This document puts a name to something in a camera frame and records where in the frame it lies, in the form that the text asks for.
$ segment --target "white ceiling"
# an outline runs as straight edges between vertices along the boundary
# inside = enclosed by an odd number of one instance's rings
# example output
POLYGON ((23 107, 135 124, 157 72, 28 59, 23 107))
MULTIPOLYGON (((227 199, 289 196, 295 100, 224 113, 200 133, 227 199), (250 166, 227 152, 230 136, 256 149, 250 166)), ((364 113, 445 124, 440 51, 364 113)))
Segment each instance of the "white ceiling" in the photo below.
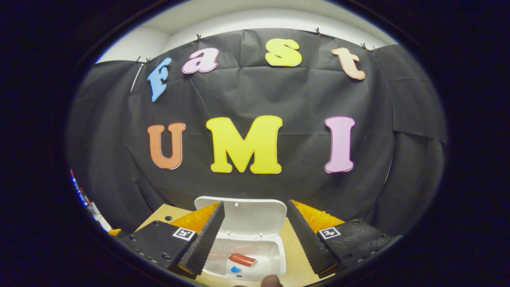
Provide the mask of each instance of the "white ceiling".
POLYGON ((374 25, 324 0, 191 0, 159 14, 142 26, 173 35, 198 22, 223 14, 261 8, 283 8, 319 14, 350 24, 388 44, 397 43, 374 25))

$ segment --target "white plastic container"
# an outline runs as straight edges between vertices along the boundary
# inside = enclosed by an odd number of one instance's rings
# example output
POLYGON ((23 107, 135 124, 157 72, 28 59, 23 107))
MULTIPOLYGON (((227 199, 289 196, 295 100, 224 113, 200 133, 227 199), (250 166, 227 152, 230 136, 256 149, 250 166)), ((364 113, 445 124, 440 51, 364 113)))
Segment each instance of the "white plastic container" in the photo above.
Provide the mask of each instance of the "white plastic container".
POLYGON ((201 196, 197 209, 223 201, 225 219, 216 236, 203 271, 226 279, 260 281, 265 276, 282 276, 285 252, 279 233, 287 215, 286 205, 272 199, 233 199, 201 196), (256 259, 252 267, 229 260, 232 253, 256 259), (241 269, 233 272, 232 267, 241 269))

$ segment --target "table surface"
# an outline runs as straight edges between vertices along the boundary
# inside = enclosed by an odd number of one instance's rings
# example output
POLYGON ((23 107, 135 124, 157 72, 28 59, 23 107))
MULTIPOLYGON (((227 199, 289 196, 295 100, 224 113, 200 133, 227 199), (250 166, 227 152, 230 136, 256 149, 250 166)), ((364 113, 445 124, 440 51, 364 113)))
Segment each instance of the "table surface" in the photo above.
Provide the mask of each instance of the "table surface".
MULTIPOLYGON (((144 223, 142 223, 138 229, 144 227, 154 220, 170 223, 173 220, 181 218, 189 213, 191 213, 189 210, 163 204, 144 223), (171 216, 172 220, 165 220, 166 216, 171 216)), ((307 257, 303 251, 303 247, 299 243, 299 239, 297 238, 297 235, 294 232, 294 229, 292 228, 288 218, 285 218, 285 222, 279 235, 284 244, 285 260, 287 264, 286 273, 280 277, 280 282, 283 284, 283 286, 301 287, 320 281, 321 279, 319 279, 319 276, 314 274, 312 267, 308 263, 307 257)), ((195 281, 211 287, 233 287, 235 285, 243 285, 246 287, 260 286, 259 281, 230 280, 213 276, 205 272, 202 272, 201 275, 198 275, 195 281)))

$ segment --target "blue letter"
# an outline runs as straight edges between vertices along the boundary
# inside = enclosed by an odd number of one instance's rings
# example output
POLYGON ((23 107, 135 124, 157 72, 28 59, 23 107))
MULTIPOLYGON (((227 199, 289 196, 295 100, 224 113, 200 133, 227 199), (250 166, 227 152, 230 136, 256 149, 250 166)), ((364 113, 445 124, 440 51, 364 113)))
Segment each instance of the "blue letter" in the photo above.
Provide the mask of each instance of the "blue letter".
POLYGON ((166 84, 163 84, 161 80, 166 80, 168 77, 168 70, 166 66, 168 66, 171 61, 172 60, 170 58, 165 58, 163 62, 161 62, 161 64, 159 64, 158 67, 147 77, 147 80, 150 83, 150 88, 152 89, 153 102, 156 101, 166 89, 166 84))

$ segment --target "red cylinder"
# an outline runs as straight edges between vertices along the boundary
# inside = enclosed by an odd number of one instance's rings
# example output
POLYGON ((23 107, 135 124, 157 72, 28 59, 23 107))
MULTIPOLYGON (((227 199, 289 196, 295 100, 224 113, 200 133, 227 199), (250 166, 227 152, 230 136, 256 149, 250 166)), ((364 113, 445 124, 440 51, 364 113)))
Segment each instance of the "red cylinder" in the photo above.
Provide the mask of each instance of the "red cylinder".
POLYGON ((252 267, 253 264, 255 264, 255 262, 257 261, 255 258, 244 256, 239 253, 232 253, 228 258, 234 261, 235 263, 239 263, 248 267, 252 267))

